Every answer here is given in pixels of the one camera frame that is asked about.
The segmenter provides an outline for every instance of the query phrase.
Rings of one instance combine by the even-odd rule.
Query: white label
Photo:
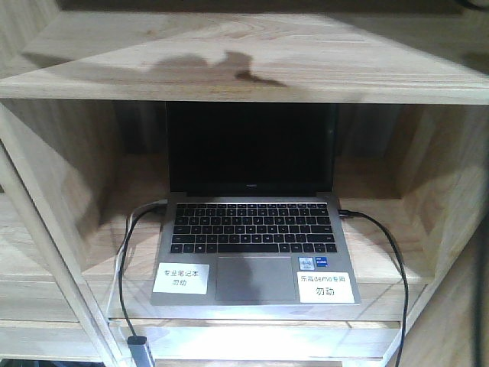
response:
[[[153,292],[206,294],[209,265],[161,262]]]
[[[348,273],[298,271],[300,302],[354,304]]]

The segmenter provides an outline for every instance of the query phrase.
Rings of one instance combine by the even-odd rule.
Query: laptop keyboard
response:
[[[176,206],[174,254],[337,251],[324,203]]]

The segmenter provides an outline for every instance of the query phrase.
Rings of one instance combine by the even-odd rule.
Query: black screen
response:
[[[169,102],[170,189],[313,195],[332,189],[335,106]]]

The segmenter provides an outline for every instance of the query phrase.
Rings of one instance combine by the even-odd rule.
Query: wooden shelf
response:
[[[0,193],[0,281],[53,281],[6,193]]]
[[[463,17],[321,4],[288,14],[65,10],[0,71],[0,97],[489,102],[477,56],[489,41]]]
[[[99,231],[92,237],[91,248],[83,272],[92,292],[105,309],[110,294],[115,253],[125,230],[125,217],[131,209],[167,195],[164,158],[159,156],[125,156],[118,173],[117,183],[102,214]],[[344,182],[340,193],[357,192],[356,198],[341,198],[343,207],[365,211],[385,223],[397,237],[406,262],[406,272],[411,283],[411,301],[414,302],[432,278],[416,231],[397,198],[387,169],[379,160],[338,160],[337,181]],[[376,177],[371,187],[389,187],[379,197],[369,190],[365,181]],[[161,217],[145,216],[131,239],[131,256],[125,272],[126,306],[133,317],[178,317],[185,307],[152,307],[149,304],[154,276],[155,258],[159,246]],[[274,320],[321,320],[328,309],[329,320],[399,320],[403,301],[403,286],[395,266],[392,249],[381,232],[369,222],[354,220],[344,222],[348,249],[360,284],[360,307],[309,307],[307,311],[281,307],[260,310],[249,307],[245,312],[233,307],[207,307],[200,313],[209,319],[264,318]],[[112,304],[108,317],[122,317],[120,307]]]

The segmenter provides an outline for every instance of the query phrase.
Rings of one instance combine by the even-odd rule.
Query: laptop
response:
[[[332,194],[338,106],[168,102],[151,304],[359,304]]]

